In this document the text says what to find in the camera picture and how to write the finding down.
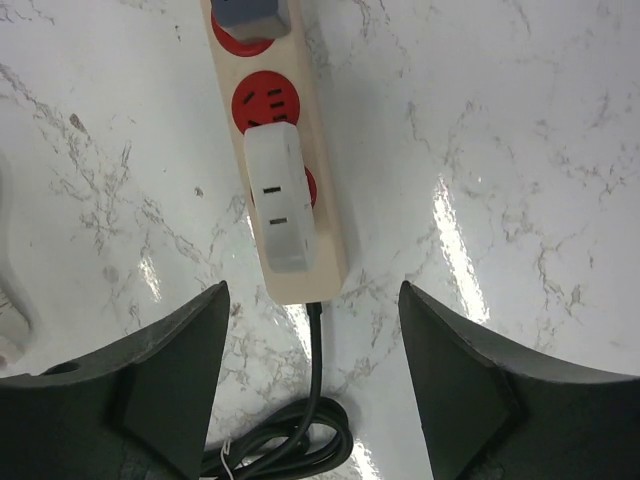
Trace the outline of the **beige red power strip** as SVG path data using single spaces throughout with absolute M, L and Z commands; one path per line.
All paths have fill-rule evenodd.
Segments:
M 266 290 L 282 305 L 328 301 L 348 264 L 301 5 L 201 9 Z

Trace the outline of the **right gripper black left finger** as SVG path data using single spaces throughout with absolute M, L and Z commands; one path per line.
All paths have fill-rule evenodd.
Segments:
M 198 478 L 229 313 L 220 282 L 99 350 L 2 379 L 2 478 Z

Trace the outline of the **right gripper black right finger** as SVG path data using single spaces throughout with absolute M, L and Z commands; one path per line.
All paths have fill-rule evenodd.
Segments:
M 406 357 L 437 479 L 635 479 L 639 380 L 540 353 L 410 282 Z

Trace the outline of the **white adapter plug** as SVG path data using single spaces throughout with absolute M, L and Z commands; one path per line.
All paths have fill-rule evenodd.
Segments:
M 309 272 L 317 235 L 297 127 L 247 129 L 244 154 L 268 266 L 275 273 Z

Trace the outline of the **white power strip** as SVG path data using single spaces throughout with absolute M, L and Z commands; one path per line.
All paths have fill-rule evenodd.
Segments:
M 11 164 L 1 151 L 1 367 L 24 357 L 34 337 L 29 299 L 11 258 L 11 219 L 14 200 Z

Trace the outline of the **black plug with cable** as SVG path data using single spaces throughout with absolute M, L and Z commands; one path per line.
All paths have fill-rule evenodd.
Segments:
M 203 454 L 204 479 L 305 479 L 343 465 L 354 438 L 346 410 L 321 394 L 322 305 L 308 303 L 310 393 L 280 408 L 248 433 Z

